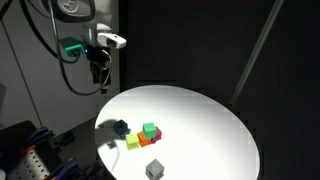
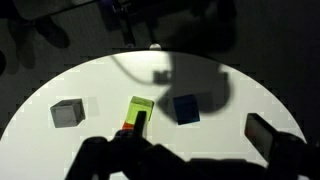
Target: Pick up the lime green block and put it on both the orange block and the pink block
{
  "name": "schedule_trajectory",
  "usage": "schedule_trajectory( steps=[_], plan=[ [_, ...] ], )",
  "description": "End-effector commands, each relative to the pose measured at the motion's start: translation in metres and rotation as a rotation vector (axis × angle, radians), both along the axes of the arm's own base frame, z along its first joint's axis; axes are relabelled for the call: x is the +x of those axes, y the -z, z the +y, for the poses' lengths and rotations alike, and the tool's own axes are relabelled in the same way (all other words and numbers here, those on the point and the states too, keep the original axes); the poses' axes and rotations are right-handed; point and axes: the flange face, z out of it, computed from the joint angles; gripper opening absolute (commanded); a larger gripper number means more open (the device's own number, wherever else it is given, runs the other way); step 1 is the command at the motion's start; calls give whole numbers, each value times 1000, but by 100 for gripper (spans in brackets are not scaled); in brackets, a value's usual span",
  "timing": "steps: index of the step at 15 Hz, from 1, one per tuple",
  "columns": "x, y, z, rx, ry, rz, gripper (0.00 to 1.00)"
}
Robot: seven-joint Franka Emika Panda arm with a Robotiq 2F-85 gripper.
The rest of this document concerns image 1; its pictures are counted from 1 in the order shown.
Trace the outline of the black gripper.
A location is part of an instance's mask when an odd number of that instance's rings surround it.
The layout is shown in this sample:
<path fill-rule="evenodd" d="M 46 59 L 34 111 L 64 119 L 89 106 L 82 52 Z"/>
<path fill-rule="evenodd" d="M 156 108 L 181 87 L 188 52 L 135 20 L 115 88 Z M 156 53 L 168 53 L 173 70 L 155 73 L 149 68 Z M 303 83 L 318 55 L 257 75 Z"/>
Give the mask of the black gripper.
<path fill-rule="evenodd" d="M 110 60 L 108 52 L 105 49 L 98 46 L 94 47 L 92 45 L 88 45 L 85 49 L 85 54 L 90 63 L 92 65 L 96 65 L 98 68 L 105 68 L 106 63 Z M 104 85 L 103 83 L 105 82 L 105 79 L 108 75 L 109 68 L 101 70 L 101 73 L 96 68 L 93 68 L 91 72 L 93 76 L 93 83 L 100 83 L 100 85 L 103 87 L 100 91 L 101 94 L 106 94 L 107 85 Z"/>

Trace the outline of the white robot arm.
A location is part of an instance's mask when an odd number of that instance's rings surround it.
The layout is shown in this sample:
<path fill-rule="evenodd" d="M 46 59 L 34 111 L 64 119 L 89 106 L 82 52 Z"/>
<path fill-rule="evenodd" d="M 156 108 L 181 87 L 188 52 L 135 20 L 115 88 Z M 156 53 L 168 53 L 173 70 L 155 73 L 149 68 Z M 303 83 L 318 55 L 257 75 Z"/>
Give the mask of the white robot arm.
<path fill-rule="evenodd" d="M 90 96 L 107 92 L 111 81 L 111 49 L 121 49 L 127 41 L 112 32 L 112 0 L 36 0 L 43 15 L 51 21 L 55 49 L 52 49 L 38 31 L 27 6 L 31 0 L 19 0 L 23 14 L 29 26 L 41 44 L 59 63 L 63 80 L 68 89 L 79 96 Z M 63 23 L 81 23 L 84 28 L 83 40 L 72 37 L 59 38 L 57 21 Z M 89 61 L 93 81 L 99 87 L 92 92 L 79 92 L 70 83 L 65 64 L 75 64 L 84 54 Z"/>

